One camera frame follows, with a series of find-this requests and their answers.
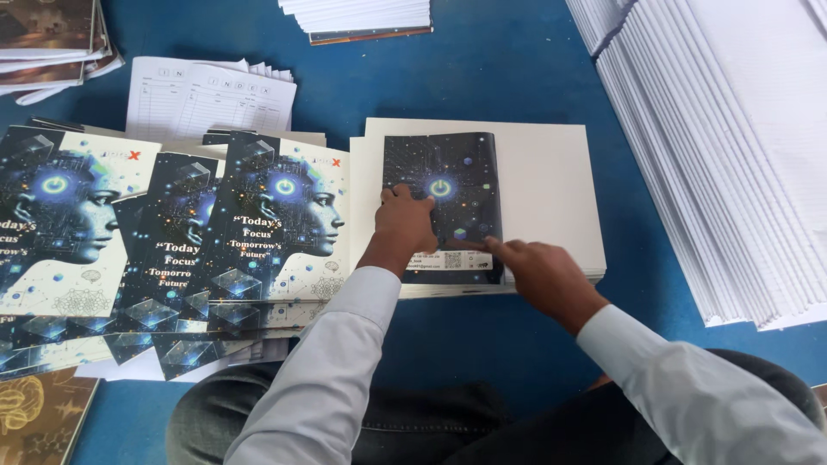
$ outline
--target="light blue shirt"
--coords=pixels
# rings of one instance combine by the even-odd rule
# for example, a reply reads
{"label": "light blue shirt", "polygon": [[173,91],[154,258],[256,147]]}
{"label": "light blue shirt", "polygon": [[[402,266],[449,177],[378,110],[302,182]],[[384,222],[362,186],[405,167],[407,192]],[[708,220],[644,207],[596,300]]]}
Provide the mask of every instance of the light blue shirt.
{"label": "light blue shirt", "polygon": [[[227,465],[346,465],[401,284],[353,272],[304,330],[232,443]],[[577,343],[686,464],[827,463],[827,439],[786,397],[688,343],[669,343],[614,305]]]}

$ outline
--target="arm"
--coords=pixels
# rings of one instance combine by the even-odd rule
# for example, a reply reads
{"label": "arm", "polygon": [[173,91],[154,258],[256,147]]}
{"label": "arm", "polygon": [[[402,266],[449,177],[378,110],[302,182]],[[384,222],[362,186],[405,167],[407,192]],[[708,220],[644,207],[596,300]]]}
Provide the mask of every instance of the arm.
{"label": "arm", "polygon": [[603,298],[565,250],[488,238],[518,292],[556,319],[683,463],[827,463],[827,439],[763,380],[669,343]]}
{"label": "arm", "polygon": [[349,464],[382,356],[399,277],[415,252],[436,248],[428,213],[407,186],[382,192],[376,233],[357,269],[309,325],[227,450],[228,465]]}

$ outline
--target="hand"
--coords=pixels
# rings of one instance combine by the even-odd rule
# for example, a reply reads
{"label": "hand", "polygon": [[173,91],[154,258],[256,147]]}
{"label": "hand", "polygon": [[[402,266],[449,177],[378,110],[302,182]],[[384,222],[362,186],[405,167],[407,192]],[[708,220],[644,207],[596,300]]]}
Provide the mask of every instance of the hand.
{"label": "hand", "polygon": [[485,245],[514,273],[520,295],[572,336],[609,304],[562,247],[493,237],[486,237]]}
{"label": "hand", "polygon": [[414,200],[404,184],[383,189],[381,197],[376,232],[356,268],[379,266],[401,278],[414,253],[437,250],[437,237],[431,229],[433,197]]}

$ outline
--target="blue surface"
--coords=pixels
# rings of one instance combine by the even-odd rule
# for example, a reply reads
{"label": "blue surface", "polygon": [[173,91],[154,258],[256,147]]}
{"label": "blue surface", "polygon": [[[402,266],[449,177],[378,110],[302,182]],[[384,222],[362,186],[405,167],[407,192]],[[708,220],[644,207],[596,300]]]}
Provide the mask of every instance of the blue surface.
{"label": "blue surface", "polygon": [[[563,0],[433,0],[433,34],[320,47],[276,0],[104,0],[104,8],[128,59],[246,57],[293,70],[294,129],[326,132],[338,149],[363,134],[366,117],[585,124],[609,267],[599,290],[666,338],[752,353],[811,385],[827,381],[827,324],[704,329]],[[0,98],[0,125],[37,114],[123,129],[129,75],[126,67],[29,108]],[[487,380],[525,416],[599,373],[555,323],[500,296],[403,302],[374,379],[406,387]],[[183,392],[174,383],[102,385],[73,463],[163,463],[162,429]]]}

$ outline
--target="qr code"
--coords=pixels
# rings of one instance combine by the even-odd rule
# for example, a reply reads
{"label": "qr code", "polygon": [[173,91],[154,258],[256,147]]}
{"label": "qr code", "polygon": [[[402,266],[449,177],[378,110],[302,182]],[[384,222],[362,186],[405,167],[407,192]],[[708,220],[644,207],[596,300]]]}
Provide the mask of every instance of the qr code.
{"label": "qr code", "polygon": [[444,256],[447,270],[462,268],[462,252],[445,252]]}

